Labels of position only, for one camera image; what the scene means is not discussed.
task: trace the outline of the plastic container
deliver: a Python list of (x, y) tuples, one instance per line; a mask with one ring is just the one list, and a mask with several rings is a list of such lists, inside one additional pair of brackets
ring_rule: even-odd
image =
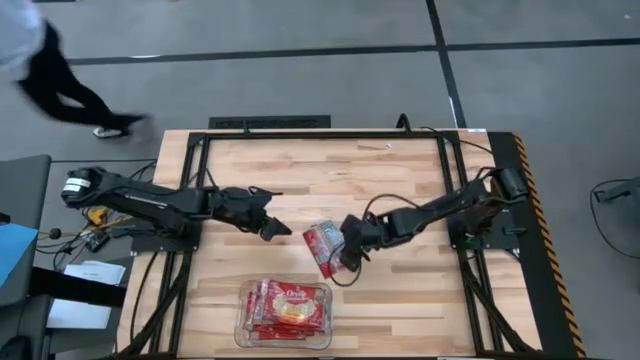
[(326, 349), (331, 288), (323, 283), (250, 280), (242, 284), (234, 338), (240, 347)]

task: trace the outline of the snack package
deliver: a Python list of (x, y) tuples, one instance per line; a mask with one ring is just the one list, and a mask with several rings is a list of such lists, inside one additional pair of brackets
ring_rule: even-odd
[(296, 325), (301, 329), (323, 328), (324, 290), (274, 280), (269, 280), (265, 286), (263, 320)]
[(331, 342), (331, 289), (265, 279), (240, 288), (240, 347), (324, 349)]
[(340, 263), (342, 250), (337, 250), (329, 263), (331, 252), (344, 243), (342, 233), (335, 224), (330, 221), (322, 222), (305, 231), (302, 236), (325, 279), (344, 268)]

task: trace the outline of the leg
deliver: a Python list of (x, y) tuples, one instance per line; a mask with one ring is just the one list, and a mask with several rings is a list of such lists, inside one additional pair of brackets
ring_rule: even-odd
[[(96, 93), (76, 79), (60, 51), (58, 33), (48, 23), (44, 46), (31, 59), (29, 70), (29, 76), (19, 82), (20, 86), (43, 111), (57, 120), (120, 129), (125, 133), (129, 125), (141, 119), (112, 114)], [(84, 108), (63, 104), (58, 94), (78, 101)]]
[(39, 81), (31, 76), (19, 81), (18, 85), (44, 113), (52, 118), (74, 124), (86, 124), (89, 114), (85, 109), (68, 106), (60, 101), (55, 89), (47, 82)]

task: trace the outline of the black floor stripe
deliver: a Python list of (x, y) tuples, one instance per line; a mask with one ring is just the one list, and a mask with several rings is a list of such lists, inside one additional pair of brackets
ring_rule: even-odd
[(458, 86), (456, 85), (456, 80), (453, 76), (451, 60), (447, 53), (447, 44), (444, 40), (444, 33), (442, 32), (442, 25), (440, 24), (440, 17), (438, 16), (436, 3), (434, 0), (426, 0), (426, 2), (427, 9), (429, 10), (429, 18), (431, 19), (431, 26), (433, 27), (433, 34), (436, 38), (436, 48), (438, 50), (438, 56), (440, 56), (440, 66), (442, 67), (444, 81), (447, 85), (447, 93), (449, 94), (449, 101), (451, 102), (451, 110), (453, 112), (455, 125), (459, 128), (466, 128), (467, 121), (465, 120), (464, 113), (462, 111), (462, 103), (460, 102), (460, 95), (458, 94)]
[(90, 159), (90, 160), (52, 160), (52, 164), (74, 164), (74, 163), (128, 163), (128, 162), (143, 162), (143, 161), (156, 161), (158, 159)]
[(108, 65), (108, 64), (148, 64), (184, 61), (212, 61), (233, 59), (268, 59), (307, 56), (362, 55), (362, 54), (402, 54), (435, 51), (435, 45), (390, 45), (344, 48), (316, 48), (299, 50), (238, 51), (224, 53), (177, 54), (159, 56), (121, 56), (69, 59), (71, 65)]
[(478, 43), (478, 44), (449, 44), (449, 45), (389, 45), (366, 46), (344, 48), (316, 48), (299, 50), (266, 50), (266, 51), (237, 51), (222, 53), (196, 53), (175, 55), (149, 55), (149, 56), (113, 56), (98, 58), (69, 59), (71, 65), (112, 65), (112, 64), (149, 64), (185, 61), (215, 61), (215, 60), (242, 60), (242, 59), (269, 59), (309, 56), (332, 55), (364, 55), (364, 54), (406, 54), (418, 52), (442, 52), (446, 51), (484, 51), (484, 50), (518, 50), (518, 49), (557, 49), (557, 48), (581, 48), (581, 47), (607, 47), (640, 45), (640, 38), (601, 39), (601, 40), (567, 40), (567, 41), (531, 41), (516, 43)]
[(482, 50), (518, 50), (518, 49), (568, 49), (581, 47), (640, 45), (640, 38), (600, 39), (600, 40), (561, 40), (561, 41), (524, 41), (514, 43), (450, 44), (449, 51)]

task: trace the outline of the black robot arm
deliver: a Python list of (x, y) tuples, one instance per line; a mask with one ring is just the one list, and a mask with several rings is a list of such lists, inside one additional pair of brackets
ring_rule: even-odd
[[(484, 181), (491, 178), (491, 191)], [(479, 235), (491, 219), (509, 205), (524, 201), (528, 189), (515, 169), (482, 168), (467, 186), (419, 207), (403, 207), (384, 214), (348, 215), (340, 226), (345, 245), (340, 261), (356, 271), (367, 252), (407, 243), (425, 227), (450, 215), (463, 213), (465, 232)]]
[(275, 193), (250, 187), (185, 188), (173, 190), (111, 173), (100, 167), (68, 173), (62, 199), (70, 208), (106, 206), (148, 221), (158, 231), (186, 236), (191, 224), (214, 219), (269, 241), (291, 230), (269, 217), (265, 206)]

